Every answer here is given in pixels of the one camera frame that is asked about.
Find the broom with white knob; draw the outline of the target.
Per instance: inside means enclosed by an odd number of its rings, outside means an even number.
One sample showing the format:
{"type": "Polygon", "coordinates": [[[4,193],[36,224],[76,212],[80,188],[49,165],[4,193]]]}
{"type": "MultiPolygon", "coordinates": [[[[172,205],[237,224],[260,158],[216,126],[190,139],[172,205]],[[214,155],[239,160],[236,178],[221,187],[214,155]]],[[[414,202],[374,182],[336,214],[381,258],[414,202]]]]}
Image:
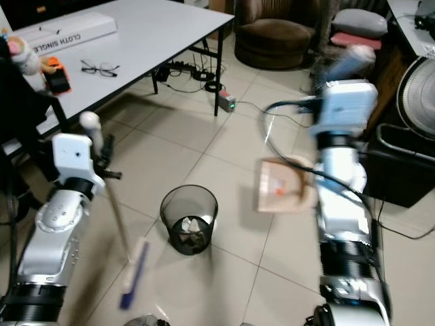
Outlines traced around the broom with white knob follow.
{"type": "MultiPolygon", "coordinates": [[[[96,156],[95,170],[99,176],[99,150],[103,146],[105,136],[112,134],[103,133],[102,122],[99,115],[91,111],[85,111],[79,117],[79,124],[84,129],[85,133],[91,139],[94,155],[96,156]]],[[[122,295],[119,302],[121,310],[130,310],[133,307],[133,302],[137,296],[139,289],[140,277],[144,271],[144,262],[146,261],[148,242],[144,237],[139,237],[136,242],[128,235],[128,226],[122,214],[120,202],[118,201],[115,180],[111,178],[103,178],[105,180],[105,193],[118,227],[119,238],[124,248],[125,255],[128,261],[128,270],[122,277],[122,295]]]]}

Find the beige plastic dustpan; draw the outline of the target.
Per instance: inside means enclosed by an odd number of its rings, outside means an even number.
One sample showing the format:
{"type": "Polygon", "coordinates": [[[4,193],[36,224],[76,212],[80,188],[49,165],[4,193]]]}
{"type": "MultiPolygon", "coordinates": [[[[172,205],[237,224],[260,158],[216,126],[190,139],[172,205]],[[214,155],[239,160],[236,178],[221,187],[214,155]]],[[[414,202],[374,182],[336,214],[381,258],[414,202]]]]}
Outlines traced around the beige plastic dustpan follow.
{"type": "Polygon", "coordinates": [[[261,213],[299,213],[317,202],[313,178],[279,156],[261,159],[254,190],[255,210],[261,213]]]}

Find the black framed eyeglasses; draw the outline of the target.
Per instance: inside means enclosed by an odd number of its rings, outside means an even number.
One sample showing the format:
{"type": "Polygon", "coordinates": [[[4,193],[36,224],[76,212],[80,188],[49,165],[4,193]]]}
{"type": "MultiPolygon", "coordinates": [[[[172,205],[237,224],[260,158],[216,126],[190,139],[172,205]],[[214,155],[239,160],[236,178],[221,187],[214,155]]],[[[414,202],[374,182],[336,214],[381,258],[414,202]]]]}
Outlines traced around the black framed eyeglasses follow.
{"type": "Polygon", "coordinates": [[[96,63],[81,60],[81,71],[91,75],[102,75],[102,77],[118,77],[118,69],[120,65],[113,65],[112,63],[96,63]]]}

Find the black hanging garment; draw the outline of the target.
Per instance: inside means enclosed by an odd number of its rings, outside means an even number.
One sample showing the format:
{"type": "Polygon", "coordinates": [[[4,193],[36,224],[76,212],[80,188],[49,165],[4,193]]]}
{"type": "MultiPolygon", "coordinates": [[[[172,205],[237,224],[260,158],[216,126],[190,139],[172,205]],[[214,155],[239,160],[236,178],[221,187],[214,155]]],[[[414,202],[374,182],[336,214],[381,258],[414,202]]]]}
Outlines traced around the black hanging garment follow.
{"type": "Polygon", "coordinates": [[[46,121],[46,112],[55,98],[38,92],[12,63],[7,37],[1,46],[0,124],[2,134],[15,137],[31,161],[40,169],[48,182],[56,182],[58,172],[54,165],[52,146],[41,139],[37,127],[46,121]]]}

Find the crumpled paper in bin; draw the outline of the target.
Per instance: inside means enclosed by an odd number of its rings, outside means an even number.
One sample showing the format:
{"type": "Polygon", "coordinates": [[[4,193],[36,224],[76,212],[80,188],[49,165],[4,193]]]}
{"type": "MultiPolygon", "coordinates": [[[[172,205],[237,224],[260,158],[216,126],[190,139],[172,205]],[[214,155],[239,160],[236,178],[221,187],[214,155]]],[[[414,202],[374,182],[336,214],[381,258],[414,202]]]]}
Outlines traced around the crumpled paper in bin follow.
{"type": "Polygon", "coordinates": [[[199,217],[198,215],[188,215],[177,221],[174,227],[177,233],[184,236],[192,236],[203,233],[209,227],[209,222],[211,218],[206,215],[206,217],[199,217]]]}

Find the black mesh waste bin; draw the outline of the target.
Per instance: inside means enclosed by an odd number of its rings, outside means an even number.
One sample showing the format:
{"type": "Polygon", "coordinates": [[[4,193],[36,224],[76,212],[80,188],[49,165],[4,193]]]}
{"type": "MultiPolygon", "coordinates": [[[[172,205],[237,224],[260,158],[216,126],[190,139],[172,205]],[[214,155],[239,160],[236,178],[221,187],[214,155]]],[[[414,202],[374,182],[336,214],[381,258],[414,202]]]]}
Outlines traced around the black mesh waste bin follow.
{"type": "Polygon", "coordinates": [[[160,205],[160,218],[168,231],[170,245],[183,255],[196,255],[209,247],[217,216],[217,199],[206,187],[198,184],[175,187],[166,194],[160,205]],[[174,225],[188,215],[208,215],[211,218],[208,229],[198,235],[178,234],[174,225]]]}

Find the black power strip with plugs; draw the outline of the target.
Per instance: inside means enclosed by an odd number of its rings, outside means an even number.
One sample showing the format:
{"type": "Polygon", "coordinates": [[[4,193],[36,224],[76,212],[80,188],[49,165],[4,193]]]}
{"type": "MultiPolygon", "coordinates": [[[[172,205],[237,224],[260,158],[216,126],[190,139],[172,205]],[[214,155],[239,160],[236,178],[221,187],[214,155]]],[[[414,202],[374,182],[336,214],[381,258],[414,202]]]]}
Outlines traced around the black power strip with plugs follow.
{"type": "Polygon", "coordinates": [[[165,83],[168,81],[169,77],[177,77],[177,75],[182,75],[183,73],[187,73],[196,81],[206,83],[215,81],[215,77],[217,77],[217,75],[209,69],[198,67],[184,61],[171,61],[158,66],[153,77],[158,83],[165,83]]]}

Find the long white printed carton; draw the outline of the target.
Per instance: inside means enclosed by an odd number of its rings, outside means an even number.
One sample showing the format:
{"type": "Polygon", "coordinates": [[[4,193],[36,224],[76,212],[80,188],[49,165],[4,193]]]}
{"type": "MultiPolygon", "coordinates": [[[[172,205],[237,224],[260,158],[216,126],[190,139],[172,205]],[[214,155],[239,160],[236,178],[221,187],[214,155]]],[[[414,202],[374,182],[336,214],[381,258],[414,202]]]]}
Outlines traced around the long white printed carton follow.
{"type": "Polygon", "coordinates": [[[40,56],[59,52],[84,41],[91,41],[111,35],[118,30],[117,22],[111,16],[90,12],[76,16],[65,16],[43,24],[35,24],[22,30],[14,31],[31,49],[40,56]]]}

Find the small plush doll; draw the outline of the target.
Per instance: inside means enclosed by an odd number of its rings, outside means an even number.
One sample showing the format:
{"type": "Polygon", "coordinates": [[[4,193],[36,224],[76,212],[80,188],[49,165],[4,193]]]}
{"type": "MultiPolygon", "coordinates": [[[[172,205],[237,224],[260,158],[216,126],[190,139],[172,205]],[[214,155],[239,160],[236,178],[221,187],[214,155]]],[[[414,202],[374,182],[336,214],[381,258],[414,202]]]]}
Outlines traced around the small plush doll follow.
{"type": "Polygon", "coordinates": [[[31,46],[17,35],[7,37],[10,60],[24,75],[35,75],[41,72],[41,61],[31,46]]]}

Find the white table with black legs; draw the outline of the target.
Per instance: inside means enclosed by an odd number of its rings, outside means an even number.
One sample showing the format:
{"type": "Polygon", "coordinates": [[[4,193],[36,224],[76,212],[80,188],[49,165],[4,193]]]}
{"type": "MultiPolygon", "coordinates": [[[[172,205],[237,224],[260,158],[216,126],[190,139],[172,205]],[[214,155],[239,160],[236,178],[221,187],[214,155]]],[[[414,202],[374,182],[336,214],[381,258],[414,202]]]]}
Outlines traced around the white table with black legs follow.
{"type": "Polygon", "coordinates": [[[37,129],[51,137],[66,122],[77,131],[80,115],[93,111],[100,115],[105,131],[117,127],[127,131],[118,143],[123,156],[137,153],[189,161],[201,158],[201,150],[158,133],[166,127],[168,118],[182,111],[170,105],[172,92],[140,93],[135,84],[150,69],[229,22],[230,16],[170,0],[115,0],[97,6],[96,11],[112,16],[118,30],[56,53],[69,74],[71,92],[59,97],[62,117],[52,114],[37,129]],[[120,65],[118,77],[84,73],[81,60],[120,65]]]}

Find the brown chair under cushions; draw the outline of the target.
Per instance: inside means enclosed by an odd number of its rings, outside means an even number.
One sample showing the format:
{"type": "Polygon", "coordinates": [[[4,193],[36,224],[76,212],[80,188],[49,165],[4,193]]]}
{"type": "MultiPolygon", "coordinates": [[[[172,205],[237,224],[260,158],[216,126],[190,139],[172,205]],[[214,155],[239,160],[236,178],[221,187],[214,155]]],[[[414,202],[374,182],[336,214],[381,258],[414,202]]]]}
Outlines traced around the brown chair under cushions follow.
{"type": "Polygon", "coordinates": [[[332,65],[345,52],[345,48],[334,46],[330,38],[335,34],[332,28],[332,20],[339,12],[345,9],[361,9],[367,12],[379,14],[386,18],[389,13],[387,0],[323,0],[324,11],[322,12],[322,31],[318,39],[317,62],[324,67],[332,65]]]}

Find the pink cushion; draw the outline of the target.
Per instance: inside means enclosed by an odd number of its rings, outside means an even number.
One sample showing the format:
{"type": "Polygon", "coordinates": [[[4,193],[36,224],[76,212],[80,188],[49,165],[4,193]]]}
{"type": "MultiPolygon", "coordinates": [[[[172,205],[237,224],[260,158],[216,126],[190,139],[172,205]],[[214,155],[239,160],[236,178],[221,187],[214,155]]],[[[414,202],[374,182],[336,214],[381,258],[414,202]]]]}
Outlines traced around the pink cushion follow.
{"type": "Polygon", "coordinates": [[[370,39],[367,37],[361,37],[361,35],[352,35],[345,32],[336,32],[330,38],[330,43],[342,48],[350,46],[368,46],[373,50],[381,50],[382,48],[382,43],[379,39],[370,39]]]}

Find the grey cushion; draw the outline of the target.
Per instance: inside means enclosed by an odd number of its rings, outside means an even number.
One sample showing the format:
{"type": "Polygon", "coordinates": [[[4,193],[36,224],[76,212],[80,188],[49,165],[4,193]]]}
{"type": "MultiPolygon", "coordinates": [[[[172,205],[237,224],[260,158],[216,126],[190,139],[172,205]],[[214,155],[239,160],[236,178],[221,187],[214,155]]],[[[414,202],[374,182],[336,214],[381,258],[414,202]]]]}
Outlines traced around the grey cushion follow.
{"type": "Polygon", "coordinates": [[[380,38],[388,32],[387,21],[383,16],[355,8],[339,10],[332,25],[338,32],[370,39],[380,38]]]}

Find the black box cabinet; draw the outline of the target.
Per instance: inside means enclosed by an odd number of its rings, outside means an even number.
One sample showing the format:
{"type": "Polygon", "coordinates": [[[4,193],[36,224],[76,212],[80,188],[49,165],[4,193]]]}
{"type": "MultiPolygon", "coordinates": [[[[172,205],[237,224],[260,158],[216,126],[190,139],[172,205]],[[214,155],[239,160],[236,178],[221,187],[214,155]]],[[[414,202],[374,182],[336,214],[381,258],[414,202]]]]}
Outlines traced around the black box cabinet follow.
{"type": "Polygon", "coordinates": [[[364,168],[368,195],[409,209],[435,190],[435,141],[380,124],[366,147],[364,168]]]}

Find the standing fan with grille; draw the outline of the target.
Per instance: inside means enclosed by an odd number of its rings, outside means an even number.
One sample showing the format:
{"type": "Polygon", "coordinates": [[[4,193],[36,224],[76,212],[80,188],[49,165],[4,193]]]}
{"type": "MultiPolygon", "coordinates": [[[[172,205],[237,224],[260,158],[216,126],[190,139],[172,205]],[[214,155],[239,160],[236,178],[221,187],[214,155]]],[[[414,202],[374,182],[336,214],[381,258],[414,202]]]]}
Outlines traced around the standing fan with grille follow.
{"type": "Polygon", "coordinates": [[[396,96],[404,124],[435,142],[435,59],[417,57],[404,72],[396,96]]]}

